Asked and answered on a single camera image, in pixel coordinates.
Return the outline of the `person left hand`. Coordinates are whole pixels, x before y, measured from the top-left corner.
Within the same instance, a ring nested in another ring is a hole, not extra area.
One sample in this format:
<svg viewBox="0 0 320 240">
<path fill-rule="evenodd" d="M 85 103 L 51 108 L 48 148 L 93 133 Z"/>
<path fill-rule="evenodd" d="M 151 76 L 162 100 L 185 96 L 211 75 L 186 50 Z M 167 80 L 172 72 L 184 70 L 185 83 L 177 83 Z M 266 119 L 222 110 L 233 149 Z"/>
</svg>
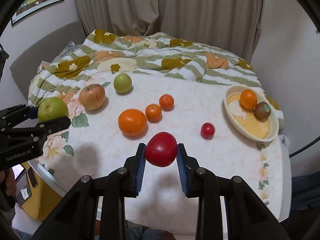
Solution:
<svg viewBox="0 0 320 240">
<path fill-rule="evenodd" d="M 1 171 L 1 210 L 10 211 L 16 203 L 16 182 L 12 168 Z"/>
</svg>

